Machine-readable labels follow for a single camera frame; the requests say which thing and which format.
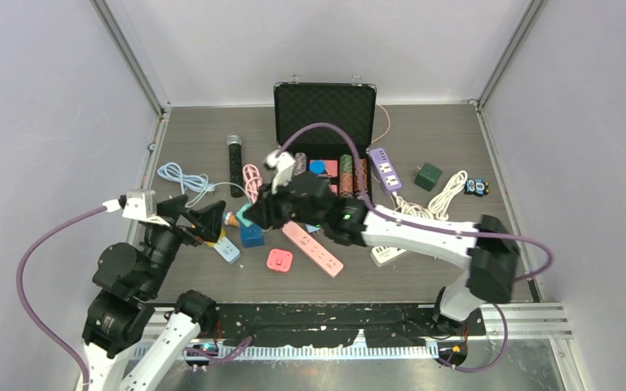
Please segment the blue cube socket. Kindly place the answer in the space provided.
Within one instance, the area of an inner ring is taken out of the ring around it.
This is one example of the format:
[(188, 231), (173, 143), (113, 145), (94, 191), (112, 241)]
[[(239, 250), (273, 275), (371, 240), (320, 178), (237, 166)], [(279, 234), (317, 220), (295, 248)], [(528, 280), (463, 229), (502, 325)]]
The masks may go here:
[(262, 229), (255, 224), (239, 228), (240, 242), (244, 248), (256, 248), (265, 245)]

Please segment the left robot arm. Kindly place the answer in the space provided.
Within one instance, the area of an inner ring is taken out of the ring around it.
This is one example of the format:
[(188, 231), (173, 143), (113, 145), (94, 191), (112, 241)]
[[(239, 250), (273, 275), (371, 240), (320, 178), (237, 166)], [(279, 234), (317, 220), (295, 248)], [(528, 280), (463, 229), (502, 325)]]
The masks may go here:
[(184, 245), (216, 243), (222, 232), (226, 203), (219, 200), (202, 209), (187, 206), (181, 195), (161, 202), (154, 191), (133, 190), (104, 202), (144, 226), (139, 246), (111, 244), (99, 256), (92, 281), (100, 292), (91, 302), (82, 331), (88, 364), (81, 390), (154, 390), (172, 362), (196, 337), (210, 336), (218, 325), (216, 302), (188, 290), (170, 312), (160, 336), (130, 373), (125, 372), (136, 345), (154, 315), (150, 302)]

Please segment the yellow cube adapter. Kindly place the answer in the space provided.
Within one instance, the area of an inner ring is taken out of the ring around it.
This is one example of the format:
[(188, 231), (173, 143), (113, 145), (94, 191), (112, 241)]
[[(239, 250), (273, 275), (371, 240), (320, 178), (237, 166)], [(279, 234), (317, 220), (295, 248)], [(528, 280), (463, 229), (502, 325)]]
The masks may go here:
[(213, 240), (213, 241), (206, 240), (204, 242), (204, 244), (207, 245), (210, 248), (213, 248), (215, 245), (219, 244), (225, 236), (226, 236), (226, 231), (224, 229), (222, 229), (220, 231), (220, 233), (218, 235), (218, 238), (216, 240)]

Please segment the teal small cube adapter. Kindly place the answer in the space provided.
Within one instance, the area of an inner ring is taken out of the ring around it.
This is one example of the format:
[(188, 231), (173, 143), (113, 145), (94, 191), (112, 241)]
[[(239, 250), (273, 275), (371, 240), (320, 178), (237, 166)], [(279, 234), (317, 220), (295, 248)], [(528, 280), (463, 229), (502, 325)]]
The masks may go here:
[(251, 204), (244, 204), (237, 212), (236, 218), (240, 223), (240, 226), (249, 227), (253, 225), (253, 222), (250, 221), (246, 216), (245, 212), (249, 210)]

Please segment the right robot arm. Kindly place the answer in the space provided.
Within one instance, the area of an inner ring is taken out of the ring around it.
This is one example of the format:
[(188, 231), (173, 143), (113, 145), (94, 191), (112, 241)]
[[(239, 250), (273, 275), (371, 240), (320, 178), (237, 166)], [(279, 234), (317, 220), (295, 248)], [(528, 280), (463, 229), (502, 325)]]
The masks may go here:
[(453, 334), (481, 305), (512, 300), (519, 247), (503, 223), (490, 215), (479, 222), (444, 222), (410, 216), (366, 199), (335, 195), (328, 182), (304, 173), (284, 186), (266, 183), (245, 217), (264, 229), (289, 222), (319, 226), (333, 242), (394, 247), (448, 261), (463, 270), (435, 302), (433, 324)]

